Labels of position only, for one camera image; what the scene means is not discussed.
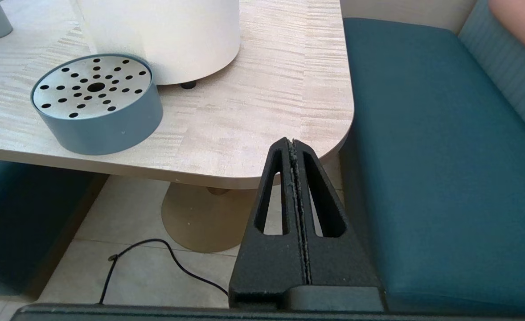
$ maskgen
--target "striped fabric backrest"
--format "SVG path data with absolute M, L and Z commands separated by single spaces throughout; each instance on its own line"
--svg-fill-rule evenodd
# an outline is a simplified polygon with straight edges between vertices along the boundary
M 459 38 L 525 121 L 525 47 L 478 0 Z

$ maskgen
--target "table pedestal base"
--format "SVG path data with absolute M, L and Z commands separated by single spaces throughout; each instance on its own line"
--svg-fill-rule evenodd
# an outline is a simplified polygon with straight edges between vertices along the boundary
M 161 219 L 169 236 L 185 248 L 203 253 L 228 250 L 242 241 L 256 193 L 233 189 L 214 195 L 206 187 L 171 183 Z

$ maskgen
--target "hole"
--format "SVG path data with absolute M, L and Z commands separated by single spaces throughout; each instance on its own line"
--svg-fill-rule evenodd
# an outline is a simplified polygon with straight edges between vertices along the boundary
M 95 82 L 92 85 L 88 86 L 86 89 L 91 93 L 96 93 L 97 91 L 104 89 L 104 87 L 106 87 L 106 85 L 104 85 L 103 83 Z
M 285 195 L 283 195 L 283 178 L 280 177 L 280 185 L 273 186 L 276 174 L 280 173 L 283 164 L 283 153 L 275 152 L 271 158 L 271 172 L 264 177 L 261 207 L 254 218 L 254 226 L 263 234 L 267 235 L 286 235 L 289 233 L 289 223 L 287 222 L 287 205 Z
M 316 236 L 323 238 L 324 233 L 322 232 L 322 226 L 320 225 L 320 219 L 318 218 L 318 214 L 316 214 L 316 205 L 314 205 L 314 199 L 312 198 L 312 192 L 310 191 L 310 187 L 308 187 L 308 195 L 310 195 L 310 206 L 312 208 L 314 232 L 316 232 Z
M 272 187 L 271 200 L 268 204 L 267 219 L 264 223 L 265 235 L 284 235 L 283 231 L 283 193 L 281 185 Z
M 327 177 L 323 177 L 318 169 L 312 156 L 307 152 L 303 152 L 304 167 L 306 168 L 307 177 L 316 177 L 316 179 L 308 179 L 308 187 L 310 189 L 310 196 L 313 203 L 312 213 L 316 213 L 314 221 L 314 231 L 317 236 L 324 238 L 338 238 L 346 232 L 346 224 L 340 214 L 340 208 L 334 199 L 337 195 L 329 196 L 330 191 L 325 183 Z

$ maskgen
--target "dark bench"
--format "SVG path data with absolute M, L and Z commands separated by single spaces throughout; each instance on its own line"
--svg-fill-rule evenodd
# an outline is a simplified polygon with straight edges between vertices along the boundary
M 0 296 L 37 299 L 106 178 L 0 161 Z
M 346 207 L 390 311 L 525 313 L 525 48 L 485 0 L 459 37 L 360 18 L 345 32 Z

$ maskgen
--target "wall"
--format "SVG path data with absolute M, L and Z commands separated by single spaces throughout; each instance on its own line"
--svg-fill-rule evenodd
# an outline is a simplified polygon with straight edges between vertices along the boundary
M 476 0 L 340 0 L 344 17 L 442 27 L 457 33 Z

